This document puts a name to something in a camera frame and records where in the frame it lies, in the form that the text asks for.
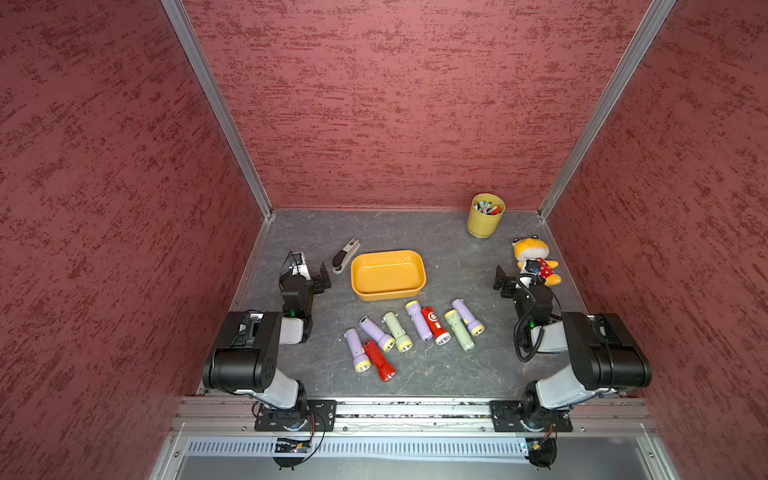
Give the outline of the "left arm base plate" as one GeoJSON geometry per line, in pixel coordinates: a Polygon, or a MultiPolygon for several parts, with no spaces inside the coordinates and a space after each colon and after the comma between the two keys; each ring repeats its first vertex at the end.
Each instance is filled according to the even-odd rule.
{"type": "Polygon", "coordinates": [[[330,399],[300,400],[290,409],[261,405],[256,413],[256,432],[312,433],[334,429],[338,402],[330,399]]]}

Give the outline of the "yellow plastic storage box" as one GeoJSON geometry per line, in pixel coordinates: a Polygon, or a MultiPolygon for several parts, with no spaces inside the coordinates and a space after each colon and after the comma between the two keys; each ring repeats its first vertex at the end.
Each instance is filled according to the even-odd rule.
{"type": "Polygon", "coordinates": [[[353,291],[367,302],[413,297],[427,283],[423,259],[413,250],[359,255],[351,264],[350,277],[353,291]]]}

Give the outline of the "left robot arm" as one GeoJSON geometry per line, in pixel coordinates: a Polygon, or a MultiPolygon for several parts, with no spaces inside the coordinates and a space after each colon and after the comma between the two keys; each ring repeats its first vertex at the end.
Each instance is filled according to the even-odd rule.
{"type": "Polygon", "coordinates": [[[288,431],[311,419],[306,390],[277,367],[279,348],[306,343],[313,328],[314,297],[331,287],[325,265],[309,271],[305,255],[289,252],[278,282],[282,309],[226,314],[202,370],[207,390],[249,396],[266,410],[267,420],[288,431]]]}

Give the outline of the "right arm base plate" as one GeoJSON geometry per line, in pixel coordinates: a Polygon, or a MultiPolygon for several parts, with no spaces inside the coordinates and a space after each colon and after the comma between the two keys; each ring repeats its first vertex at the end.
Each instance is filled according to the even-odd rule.
{"type": "Polygon", "coordinates": [[[490,419],[497,433],[570,433],[568,410],[549,410],[518,400],[492,400],[490,419]]]}

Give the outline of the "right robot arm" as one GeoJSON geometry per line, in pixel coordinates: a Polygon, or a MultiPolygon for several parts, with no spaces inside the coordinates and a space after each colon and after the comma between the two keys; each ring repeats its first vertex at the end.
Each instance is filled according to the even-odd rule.
{"type": "Polygon", "coordinates": [[[618,315],[554,314],[554,292],[532,273],[511,276],[497,267],[493,289],[513,301],[518,316],[513,348],[519,361],[527,363],[538,354],[566,353],[569,358],[555,374],[530,382],[518,400],[490,404],[498,431],[568,431],[573,406],[650,385],[650,363],[618,315]]]}

